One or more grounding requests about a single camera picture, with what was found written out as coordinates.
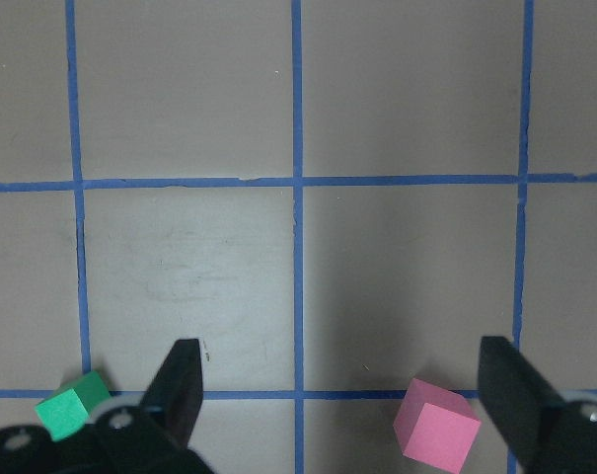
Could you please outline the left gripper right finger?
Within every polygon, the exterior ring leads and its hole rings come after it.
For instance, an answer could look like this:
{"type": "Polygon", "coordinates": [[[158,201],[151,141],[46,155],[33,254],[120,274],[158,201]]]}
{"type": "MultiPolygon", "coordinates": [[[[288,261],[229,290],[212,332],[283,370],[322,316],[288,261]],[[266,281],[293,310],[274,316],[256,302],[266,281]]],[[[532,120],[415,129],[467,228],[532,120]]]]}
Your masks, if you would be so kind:
{"type": "Polygon", "coordinates": [[[522,468],[529,470],[565,408],[565,400],[503,336],[481,338],[478,392],[507,447],[522,468]]]}

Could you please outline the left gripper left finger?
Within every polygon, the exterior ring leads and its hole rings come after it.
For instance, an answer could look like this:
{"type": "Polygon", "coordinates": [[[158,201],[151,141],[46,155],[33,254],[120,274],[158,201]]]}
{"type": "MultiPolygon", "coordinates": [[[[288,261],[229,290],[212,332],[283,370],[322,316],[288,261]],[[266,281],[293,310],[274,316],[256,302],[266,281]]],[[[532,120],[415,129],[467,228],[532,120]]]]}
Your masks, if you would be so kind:
{"type": "Polygon", "coordinates": [[[139,406],[179,447],[186,448],[202,402],[199,339],[176,340],[139,406]]]}

